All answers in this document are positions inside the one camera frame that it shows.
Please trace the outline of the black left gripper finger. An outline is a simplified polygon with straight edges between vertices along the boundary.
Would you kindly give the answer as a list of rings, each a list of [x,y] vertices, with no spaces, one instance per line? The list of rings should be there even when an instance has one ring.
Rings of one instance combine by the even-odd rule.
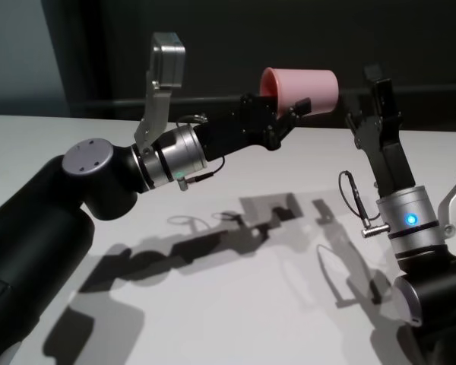
[[[272,121],[265,128],[265,147],[279,148],[282,140],[296,127],[296,123],[311,111],[312,102],[305,98],[290,106],[280,116],[273,113]]]
[[[277,98],[271,96],[258,96],[256,97],[257,105],[264,109],[269,110],[273,114],[277,114]]]

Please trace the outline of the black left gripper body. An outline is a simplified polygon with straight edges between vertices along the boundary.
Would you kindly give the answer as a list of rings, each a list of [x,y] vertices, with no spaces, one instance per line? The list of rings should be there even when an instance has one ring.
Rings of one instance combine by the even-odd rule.
[[[265,147],[265,128],[272,121],[273,113],[260,108],[256,97],[245,94],[235,109],[195,127],[207,160],[216,160],[252,145],[269,151],[278,149]]]

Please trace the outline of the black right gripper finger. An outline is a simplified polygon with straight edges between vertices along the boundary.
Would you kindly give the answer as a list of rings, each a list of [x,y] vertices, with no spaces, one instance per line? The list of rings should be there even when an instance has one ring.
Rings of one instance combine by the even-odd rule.
[[[383,75],[379,65],[367,65],[364,75],[371,91],[375,113],[386,125],[401,125],[402,113],[397,106],[392,80]]]
[[[345,123],[353,133],[354,144],[357,149],[366,148],[366,124],[362,113],[347,113]]]

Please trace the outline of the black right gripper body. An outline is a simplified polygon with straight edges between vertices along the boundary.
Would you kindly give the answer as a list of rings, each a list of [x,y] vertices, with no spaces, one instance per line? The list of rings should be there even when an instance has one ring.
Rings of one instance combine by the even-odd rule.
[[[381,198],[415,186],[400,141],[402,115],[361,117],[355,131],[357,148],[366,154]]]

